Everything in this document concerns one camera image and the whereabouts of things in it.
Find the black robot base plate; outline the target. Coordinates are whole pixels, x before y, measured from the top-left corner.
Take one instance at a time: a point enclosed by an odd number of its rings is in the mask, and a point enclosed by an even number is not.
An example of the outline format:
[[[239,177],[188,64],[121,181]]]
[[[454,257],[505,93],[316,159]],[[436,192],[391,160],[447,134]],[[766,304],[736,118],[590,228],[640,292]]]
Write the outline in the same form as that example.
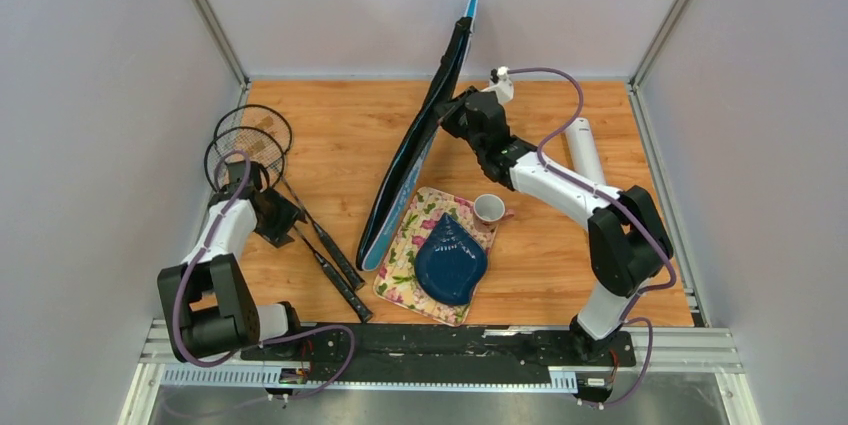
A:
[[[605,350],[585,359],[565,329],[510,331],[496,326],[348,324],[292,343],[245,350],[245,361],[309,365],[309,377],[329,379],[341,366],[346,382],[537,385],[552,367],[605,374],[634,367],[631,337],[619,333]]]

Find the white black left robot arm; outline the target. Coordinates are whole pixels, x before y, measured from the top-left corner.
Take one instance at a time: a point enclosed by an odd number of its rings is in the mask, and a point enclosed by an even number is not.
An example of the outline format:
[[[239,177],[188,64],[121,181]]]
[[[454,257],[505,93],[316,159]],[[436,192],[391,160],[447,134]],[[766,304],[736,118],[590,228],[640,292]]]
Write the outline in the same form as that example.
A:
[[[280,248],[305,213],[277,192],[264,165],[243,151],[219,160],[214,194],[199,240],[176,266],[162,269],[157,287],[175,358],[214,367],[236,352],[266,342],[283,360],[304,350],[305,332],[295,326],[287,302],[256,304],[239,265],[248,239],[258,235]]]

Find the blue sport racket bag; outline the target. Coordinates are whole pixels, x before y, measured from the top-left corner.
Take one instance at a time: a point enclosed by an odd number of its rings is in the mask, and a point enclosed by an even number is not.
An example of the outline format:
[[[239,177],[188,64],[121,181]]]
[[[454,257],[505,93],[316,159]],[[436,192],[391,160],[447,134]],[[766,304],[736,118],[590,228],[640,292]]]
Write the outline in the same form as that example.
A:
[[[468,0],[464,13],[454,23],[450,41],[422,106],[389,162],[357,247],[355,265],[361,271],[377,269],[414,192],[439,129],[435,106],[453,96],[470,48],[478,4],[479,0]]]

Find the grey shuttlecock tube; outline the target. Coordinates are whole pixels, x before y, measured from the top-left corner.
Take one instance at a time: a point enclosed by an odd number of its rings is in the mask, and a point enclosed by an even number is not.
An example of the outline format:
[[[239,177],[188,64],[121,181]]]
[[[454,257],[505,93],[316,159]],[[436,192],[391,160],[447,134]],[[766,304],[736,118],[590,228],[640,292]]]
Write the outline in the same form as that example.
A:
[[[605,185],[606,178],[589,120],[583,117],[575,119],[565,129],[564,136],[573,170],[592,182]]]

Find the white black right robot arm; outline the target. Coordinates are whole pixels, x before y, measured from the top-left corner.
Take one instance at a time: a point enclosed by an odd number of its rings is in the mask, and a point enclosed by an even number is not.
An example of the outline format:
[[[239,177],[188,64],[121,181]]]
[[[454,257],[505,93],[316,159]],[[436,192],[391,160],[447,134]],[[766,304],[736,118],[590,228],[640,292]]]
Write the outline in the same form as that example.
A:
[[[598,362],[650,281],[672,267],[673,246],[652,197],[639,186],[592,182],[549,160],[511,132],[492,91],[470,87],[434,112],[443,130],[469,145],[490,181],[542,201],[587,232],[595,286],[569,325],[570,349],[582,363]]]

